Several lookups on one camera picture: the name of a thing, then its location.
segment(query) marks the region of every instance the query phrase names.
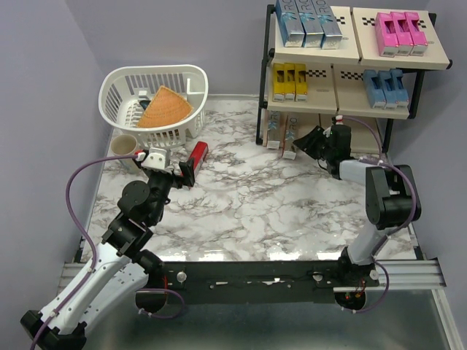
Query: bolt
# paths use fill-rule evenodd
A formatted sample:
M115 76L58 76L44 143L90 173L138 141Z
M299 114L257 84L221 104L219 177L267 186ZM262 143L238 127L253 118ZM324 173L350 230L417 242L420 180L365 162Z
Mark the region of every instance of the bolt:
M323 275L313 275L313 279L316 281L316 282L321 282L323 280Z
M180 271L177 274L177 281L183 283L187 280L187 274L184 271Z
M371 270L370 271L370 279L373 281L377 281L379 279L379 273L376 270Z

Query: gray floor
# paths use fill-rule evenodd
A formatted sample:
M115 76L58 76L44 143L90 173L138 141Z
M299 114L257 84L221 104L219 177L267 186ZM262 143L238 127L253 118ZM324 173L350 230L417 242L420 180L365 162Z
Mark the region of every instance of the gray floor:
M370 298L378 297L374 293ZM89 336L86 350L449 349L430 291L391 291L367 314L313 303L190 306L181 318L140 316L133 300Z

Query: checkered pattern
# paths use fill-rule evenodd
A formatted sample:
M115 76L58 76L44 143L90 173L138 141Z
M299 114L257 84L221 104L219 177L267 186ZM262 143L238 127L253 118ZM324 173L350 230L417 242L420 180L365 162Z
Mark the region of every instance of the checkered pattern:
M367 18L367 17L363 17L362 21L363 21L364 26L373 26L373 27L377 22L374 18Z
M337 23L345 24L345 17L336 17Z
M316 77L316 78L326 78L326 71L321 69L309 69L308 70L309 77Z
M363 73L354 73L353 71L341 71L341 78L348 80L363 80Z

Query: blue box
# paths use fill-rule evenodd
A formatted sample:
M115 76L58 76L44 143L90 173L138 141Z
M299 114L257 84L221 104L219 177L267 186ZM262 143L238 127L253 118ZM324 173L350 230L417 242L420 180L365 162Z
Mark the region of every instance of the blue box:
M385 109L396 109L398 105L397 95L395 94L395 85L393 76L389 71L379 71L378 77L381 82L382 90L385 93Z
M304 47L321 47L324 32L312 0L295 0L295 3L305 30Z
M324 32L321 48L338 49L342 40L342 32L333 10L326 0L312 0L312 3Z
M410 103L409 93L404 88L404 84L402 83L402 77L404 73L401 69L390 69L389 72L394 80L395 86L395 95L398 101L398 108L407 108Z
M301 47L305 32L294 0L277 0L277 21L285 47Z
M386 107L386 97L382 90L381 80L379 80L377 71L366 69L363 72L363 83L365 84L370 107L384 109Z

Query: yellow box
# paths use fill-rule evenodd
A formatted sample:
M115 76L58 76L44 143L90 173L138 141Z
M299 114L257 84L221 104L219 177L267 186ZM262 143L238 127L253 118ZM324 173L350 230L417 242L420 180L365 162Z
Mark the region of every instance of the yellow box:
M272 101L274 102L283 102L285 94L285 74L284 74L284 65L280 63L275 63L272 69L272 79L273 79L273 97Z
M306 66L304 64L295 65L295 90L296 101L306 102L308 98L308 85L306 84Z
M295 100L295 64L285 63L285 100Z

